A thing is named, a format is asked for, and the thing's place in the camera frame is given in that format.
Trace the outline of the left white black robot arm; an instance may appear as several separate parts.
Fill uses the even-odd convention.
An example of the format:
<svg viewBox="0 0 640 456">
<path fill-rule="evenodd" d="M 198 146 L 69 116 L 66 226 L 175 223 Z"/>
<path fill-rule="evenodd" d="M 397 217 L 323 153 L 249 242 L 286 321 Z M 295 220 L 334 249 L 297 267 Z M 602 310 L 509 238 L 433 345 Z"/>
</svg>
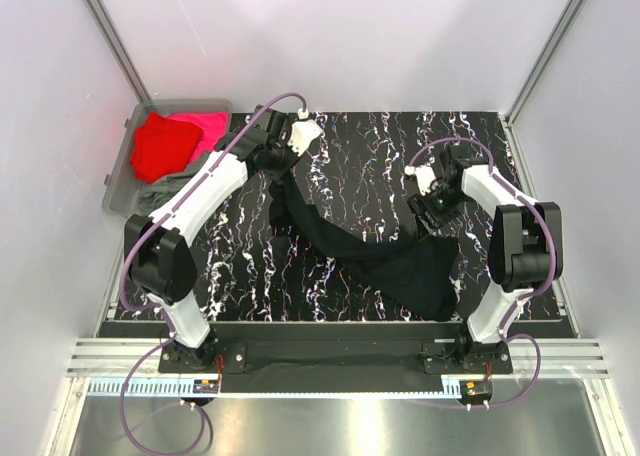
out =
<svg viewBox="0 0 640 456">
<path fill-rule="evenodd" d="M 216 336 L 194 293 L 198 269 L 192 246 L 213 213 L 255 174 L 281 177 L 308 149 L 303 127 L 309 113 L 296 115 L 257 106 L 238 132 L 225 134 L 199 158 L 199 168 L 167 202 L 125 223 L 122 284 L 132 282 L 169 328 L 162 344 L 169 360 L 196 372 L 219 361 Z"/>
</svg>

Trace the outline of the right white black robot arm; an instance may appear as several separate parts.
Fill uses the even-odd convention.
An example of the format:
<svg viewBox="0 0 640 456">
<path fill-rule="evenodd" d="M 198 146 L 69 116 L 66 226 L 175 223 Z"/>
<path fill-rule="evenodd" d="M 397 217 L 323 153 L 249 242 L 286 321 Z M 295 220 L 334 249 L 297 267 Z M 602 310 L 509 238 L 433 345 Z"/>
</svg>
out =
<svg viewBox="0 0 640 456">
<path fill-rule="evenodd" d="M 466 372 L 506 360 L 507 333 L 531 299 L 545 293 L 563 272 L 562 213 L 508 182 L 491 153 L 468 157 L 447 139 L 432 165 L 412 159 L 405 174 L 417 184 L 408 205 L 429 233 L 476 203 L 492 219 L 487 267 L 491 282 L 478 307 L 462 323 L 446 360 Z"/>
</svg>

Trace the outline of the black t shirt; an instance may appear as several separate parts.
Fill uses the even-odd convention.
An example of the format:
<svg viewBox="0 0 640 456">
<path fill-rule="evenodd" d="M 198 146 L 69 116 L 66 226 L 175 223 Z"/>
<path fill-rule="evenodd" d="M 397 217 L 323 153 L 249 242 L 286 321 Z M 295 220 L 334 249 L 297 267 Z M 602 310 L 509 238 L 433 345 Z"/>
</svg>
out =
<svg viewBox="0 0 640 456">
<path fill-rule="evenodd" d="M 451 318 L 456 292 L 450 273 L 459 254 L 451 237 L 415 235 L 400 230 L 395 241 L 369 243 L 322 218 L 303 198 L 293 175 L 285 173 L 269 186 L 269 222 L 290 227 L 325 257 L 330 257 L 361 283 L 427 320 Z"/>
</svg>

